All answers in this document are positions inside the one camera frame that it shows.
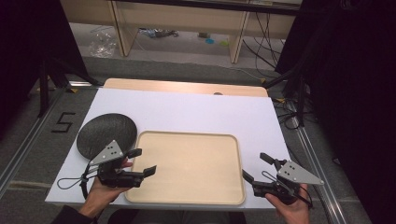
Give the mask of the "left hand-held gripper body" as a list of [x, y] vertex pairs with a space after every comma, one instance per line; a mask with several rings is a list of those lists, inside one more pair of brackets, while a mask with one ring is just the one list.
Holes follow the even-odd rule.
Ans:
[[144, 180], [143, 173], [126, 172], [122, 163], [127, 158], [116, 140], [111, 141], [89, 162], [95, 166], [100, 182], [111, 188], [139, 188]]

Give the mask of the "light wooden table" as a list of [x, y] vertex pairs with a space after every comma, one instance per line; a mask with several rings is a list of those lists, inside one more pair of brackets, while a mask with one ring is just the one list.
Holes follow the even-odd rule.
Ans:
[[166, 91], [251, 97], [268, 96], [267, 90], [263, 87], [127, 78], [109, 78], [105, 82], [104, 87], [136, 91]]

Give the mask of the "light wooden background desk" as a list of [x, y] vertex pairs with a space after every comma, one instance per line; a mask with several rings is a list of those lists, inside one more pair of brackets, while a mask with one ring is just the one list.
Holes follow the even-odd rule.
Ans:
[[271, 38], [288, 37], [294, 18], [288, 15], [231, 11], [197, 7], [162, 6], [108, 0], [61, 0], [70, 22], [112, 25], [120, 54], [130, 50], [140, 28], [227, 35], [231, 62], [238, 61], [245, 36], [261, 36], [269, 29]]

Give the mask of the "clear plastic bag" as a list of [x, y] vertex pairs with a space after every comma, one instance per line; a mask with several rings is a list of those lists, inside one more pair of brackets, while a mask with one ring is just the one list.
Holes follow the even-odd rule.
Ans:
[[89, 45], [89, 53], [96, 58], [111, 58], [114, 55], [117, 41], [109, 32], [110, 27], [100, 26], [92, 30], [94, 40]]

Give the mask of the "person's right hand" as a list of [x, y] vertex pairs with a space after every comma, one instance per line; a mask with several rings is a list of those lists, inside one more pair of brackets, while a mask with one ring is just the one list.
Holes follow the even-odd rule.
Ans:
[[302, 200], [286, 205], [275, 195], [267, 193], [265, 198], [276, 208], [277, 213], [287, 224], [310, 224], [308, 205]]

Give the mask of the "white table cover board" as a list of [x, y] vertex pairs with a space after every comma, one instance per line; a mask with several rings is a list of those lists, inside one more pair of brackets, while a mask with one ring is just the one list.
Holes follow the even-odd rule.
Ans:
[[[272, 165], [261, 160], [262, 152], [278, 160], [286, 160], [290, 156], [273, 103], [268, 97], [101, 89], [96, 93], [85, 119], [110, 113], [132, 119], [137, 128], [137, 140], [146, 131], [232, 135], [238, 142], [242, 171], [258, 181], [263, 179], [262, 171], [271, 175], [276, 173]], [[256, 197], [251, 185], [243, 181], [246, 198], [239, 205], [131, 203], [125, 197], [126, 191], [113, 202], [113, 206], [211, 211], [271, 208], [266, 199]]]

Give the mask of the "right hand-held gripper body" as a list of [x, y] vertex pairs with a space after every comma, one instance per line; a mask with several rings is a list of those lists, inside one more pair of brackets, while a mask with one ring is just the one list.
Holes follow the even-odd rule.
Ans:
[[312, 202], [300, 195], [301, 184], [323, 185], [324, 181], [311, 174], [305, 168], [294, 161], [278, 159], [264, 159], [276, 168], [276, 176], [262, 171], [262, 175], [271, 180], [271, 183], [255, 181], [251, 178], [251, 186], [256, 197], [264, 197], [266, 194], [275, 195], [283, 204], [291, 205], [297, 200], [311, 205]]

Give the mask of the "person's left hand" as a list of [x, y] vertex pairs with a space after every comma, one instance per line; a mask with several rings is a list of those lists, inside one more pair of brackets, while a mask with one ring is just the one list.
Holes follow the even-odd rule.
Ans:
[[110, 203], [114, 202], [128, 188], [111, 188], [103, 185], [96, 177], [85, 203], [78, 210], [88, 218], [97, 217]]

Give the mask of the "black curtain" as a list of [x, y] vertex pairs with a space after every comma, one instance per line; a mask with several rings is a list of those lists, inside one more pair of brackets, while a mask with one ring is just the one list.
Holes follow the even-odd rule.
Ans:
[[396, 0], [302, 0], [276, 71], [335, 21], [304, 78], [347, 178], [373, 224], [396, 224]]
[[0, 139], [42, 71], [89, 78], [60, 0], [0, 0]]

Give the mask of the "black round textured plate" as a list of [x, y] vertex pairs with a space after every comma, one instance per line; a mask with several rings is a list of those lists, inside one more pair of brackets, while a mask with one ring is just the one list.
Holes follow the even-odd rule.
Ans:
[[110, 113], [87, 122], [77, 137], [78, 152], [86, 159], [96, 157], [108, 144], [115, 140], [122, 152], [134, 145], [137, 137], [135, 123], [129, 117]]

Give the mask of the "beige rectangular tray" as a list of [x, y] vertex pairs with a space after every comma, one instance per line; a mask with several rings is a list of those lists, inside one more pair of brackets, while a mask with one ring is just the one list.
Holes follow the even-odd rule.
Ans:
[[156, 173], [125, 194], [131, 203], [239, 205], [246, 198], [237, 139], [229, 134], [146, 131], [132, 170]]

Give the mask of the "black metal stand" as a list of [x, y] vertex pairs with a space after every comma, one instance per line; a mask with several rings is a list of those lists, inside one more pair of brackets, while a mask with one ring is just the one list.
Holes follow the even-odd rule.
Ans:
[[285, 81], [285, 87], [282, 91], [287, 98], [295, 96], [297, 98], [296, 118], [297, 127], [304, 127], [304, 96], [305, 96], [305, 78], [301, 68], [294, 66], [288, 72], [280, 77], [276, 77], [271, 81], [262, 84], [265, 89], [270, 89], [280, 82]]
[[76, 75], [95, 87], [104, 85], [103, 82], [89, 76], [86, 69], [78, 69], [59, 58], [46, 57], [40, 64], [39, 72], [40, 110], [38, 116], [40, 118], [44, 116], [50, 106], [48, 77], [56, 88], [66, 88], [70, 86], [66, 74]]

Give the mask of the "aluminium floor rail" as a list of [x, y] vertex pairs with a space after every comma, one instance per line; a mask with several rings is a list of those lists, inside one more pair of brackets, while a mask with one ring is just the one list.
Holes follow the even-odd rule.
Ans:
[[319, 162], [317, 153], [308, 137], [305, 127], [297, 127], [298, 121], [296, 116], [291, 118], [292, 126], [297, 131], [300, 142], [304, 149], [304, 154], [307, 157], [309, 165], [312, 169], [312, 173], [324, 181], [324, 185], [318, 188], [321, 194], [322, 201], [324, 202], [324, 208], [332, 224], [347, 224], [346, 217], [337, 201], [336, 196], [330, 186], [330, 182], [325, 175], [322, 165]]
[[37, 137], [41, 134], [42, 129], [45, 126], [53, 108], [57, 105], [64, 93], [68, 90], [88, 88], [91, 86], [92, 84], [87, 81], [70, 81], [67, 87], [54, 89], [54, 93], [50, 97], [48, 103], [44, 106], [44, 108], [40, 109], [38, 117], [35, 120], [32, 128], [29, 130], [29, 133], [26, 134], [25, 138], [14, 153], [13, 157], [9, 160], [7, 167], [0, 174], [0, 199], [7, 191], [11, 180], [20, 169], [21, 164], [27, 157], [33, 145], [35, 144]]

